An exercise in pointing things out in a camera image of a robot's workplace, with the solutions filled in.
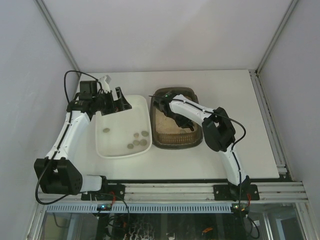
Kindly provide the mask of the brown translucent litter box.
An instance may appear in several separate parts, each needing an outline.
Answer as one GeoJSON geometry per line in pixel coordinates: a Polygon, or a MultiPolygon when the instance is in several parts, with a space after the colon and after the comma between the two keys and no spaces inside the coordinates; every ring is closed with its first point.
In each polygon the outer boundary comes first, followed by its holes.
{"type": "Polygon", "coordinates": [[[198,146],[203,141],[201,127],[194,123],[192,133],[160,134],[156,132],[154,98],[150,101],[150,122],[152,131],[152,143],[161,149],[188,149],[198,146]]]}

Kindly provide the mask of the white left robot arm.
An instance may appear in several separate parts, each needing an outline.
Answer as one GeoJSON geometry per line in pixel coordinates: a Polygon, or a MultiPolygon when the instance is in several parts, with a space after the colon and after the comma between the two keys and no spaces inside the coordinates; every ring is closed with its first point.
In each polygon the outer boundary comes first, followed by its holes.
{"type": "Polygon", "coordinates": [[[68,196],[102,189],[105,177],[81,173],[74,157],[79,139],[95,114],[106,116],[132,109],[120,87],[115,88],[115,93],[116,99],[104,80],[79,83],[79,92],[67,105],[56,142],[44,158],[38,158],[34,163],[37,187],[43,193],[68,196]]]}

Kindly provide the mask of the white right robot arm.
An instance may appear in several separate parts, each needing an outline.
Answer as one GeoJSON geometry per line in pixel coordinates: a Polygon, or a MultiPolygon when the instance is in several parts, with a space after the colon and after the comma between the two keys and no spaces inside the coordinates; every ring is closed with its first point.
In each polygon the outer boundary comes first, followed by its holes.
{"type": "Polygon", "coordinates": [[[220,154],[232,198],[240,200],[251,183],[236,150],[236,144],[247,134],[246,128],[230,118],[224,108],[208,108],[182,94],[170,91],[151,98],[153,107],[173,119],[178,127],[193,130],[196,123],[202,128],[206,145],[220,154]]]}

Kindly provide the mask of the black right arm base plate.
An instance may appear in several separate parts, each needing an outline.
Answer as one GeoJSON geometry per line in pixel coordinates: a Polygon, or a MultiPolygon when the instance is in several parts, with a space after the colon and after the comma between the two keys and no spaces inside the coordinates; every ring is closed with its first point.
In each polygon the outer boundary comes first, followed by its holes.
{"type": "Polygon", "coordinates": [[[213,194],[216,201],[247,201],[249,197],[253,201],[260,200],[258,186],[255,184],[242,184],[241,186],[215,184],[213,186],[213,194]]]}

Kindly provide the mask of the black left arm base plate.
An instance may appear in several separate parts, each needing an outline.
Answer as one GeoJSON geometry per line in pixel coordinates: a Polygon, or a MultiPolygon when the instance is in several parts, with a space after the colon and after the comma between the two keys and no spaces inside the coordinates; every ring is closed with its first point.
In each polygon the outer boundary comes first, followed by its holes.
{"type": "Polygon", "coordinates": [[[123,184],[109,184],[99,191],[90,191],[81,195],[82,201],[119,201],[124,199],[126,186],[123,184]]]}

